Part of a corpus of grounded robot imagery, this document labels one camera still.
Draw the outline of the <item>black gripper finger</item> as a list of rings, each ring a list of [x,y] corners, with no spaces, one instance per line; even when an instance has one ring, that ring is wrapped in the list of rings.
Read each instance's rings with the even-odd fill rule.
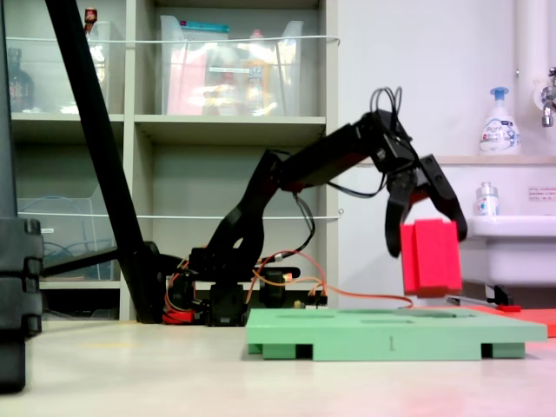
[[[419,165],[419,189],[440,213],[456,223],[458,241],[463,242],[467,238],[467,221],[455,191],[433,155],[421,158]]]
[[[387,250],[393,258],[400,255],[400,225],[404,223],[411,208],[415,187],[415,173],[412,170],[388,177],[385,236]]]

